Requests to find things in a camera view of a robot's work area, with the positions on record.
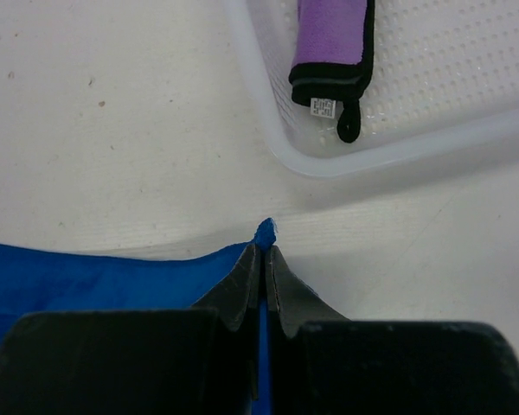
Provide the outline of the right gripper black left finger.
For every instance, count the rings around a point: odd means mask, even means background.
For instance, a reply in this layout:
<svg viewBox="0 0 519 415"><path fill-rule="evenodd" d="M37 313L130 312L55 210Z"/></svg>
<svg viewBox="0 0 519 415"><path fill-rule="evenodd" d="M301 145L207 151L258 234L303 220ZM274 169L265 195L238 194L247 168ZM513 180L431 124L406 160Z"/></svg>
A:
<svg viewBox="0 0 519 415"><path fill-rule="evenodd" d="M260 248L185 309L44 311L0 343L0 414L248 414Z"/></svg>

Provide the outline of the white plastic perforated basket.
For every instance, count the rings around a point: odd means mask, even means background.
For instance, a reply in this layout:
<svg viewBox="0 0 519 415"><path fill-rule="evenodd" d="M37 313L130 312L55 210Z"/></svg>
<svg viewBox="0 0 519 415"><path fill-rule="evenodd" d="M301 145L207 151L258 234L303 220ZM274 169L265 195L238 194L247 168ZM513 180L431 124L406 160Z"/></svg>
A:
<svg viewBox="0 0 519 415"><path fill-rule="evenodd" d="M227 1L241 72L267 147L299 174L359 172L519 138L519 1L380 1L362 132L291 99L293 1Z"/></svg>

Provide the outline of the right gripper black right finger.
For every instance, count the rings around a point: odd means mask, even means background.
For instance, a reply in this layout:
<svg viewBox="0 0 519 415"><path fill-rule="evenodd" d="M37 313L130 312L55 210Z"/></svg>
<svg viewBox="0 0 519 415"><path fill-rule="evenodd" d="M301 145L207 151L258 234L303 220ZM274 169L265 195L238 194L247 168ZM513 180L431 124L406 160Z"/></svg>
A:
<svg viewBox="0 0 519 415"><path fill-rule="evenodd" d="M265 256L275 414L519 414L519 361L482 322L353 321Z"/></svg>

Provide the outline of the blue towel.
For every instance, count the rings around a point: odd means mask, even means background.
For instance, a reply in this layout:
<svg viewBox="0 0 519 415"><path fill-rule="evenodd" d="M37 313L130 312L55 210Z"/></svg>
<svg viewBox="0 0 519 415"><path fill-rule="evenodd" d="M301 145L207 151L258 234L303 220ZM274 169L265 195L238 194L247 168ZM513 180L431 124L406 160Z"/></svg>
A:
<svg viewBox="0 0 519 415"><path fill-rule="evenodd" d="M258 398L251 413L270 408L266 339L265 256L275 245L272 220L253 239L191 260L152 261L42 252L0 245L0 343L15 322L44 311L185 309L233 269L245 248L260 249Z"/></svg>

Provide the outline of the black purple microfiber towel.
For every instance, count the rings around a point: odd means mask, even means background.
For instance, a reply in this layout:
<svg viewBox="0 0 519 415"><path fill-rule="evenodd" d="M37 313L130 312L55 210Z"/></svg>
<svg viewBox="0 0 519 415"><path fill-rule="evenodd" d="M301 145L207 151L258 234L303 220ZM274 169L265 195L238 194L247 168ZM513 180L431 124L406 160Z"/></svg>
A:
<svg viewBox="0 0 519 415"><path fill-rule="evenodd" d="M336 133L351 144L360 135L360 99L373 76L375 2L298 1L297 22L292 101L316 111L325 100L342 104Z"/></svg>

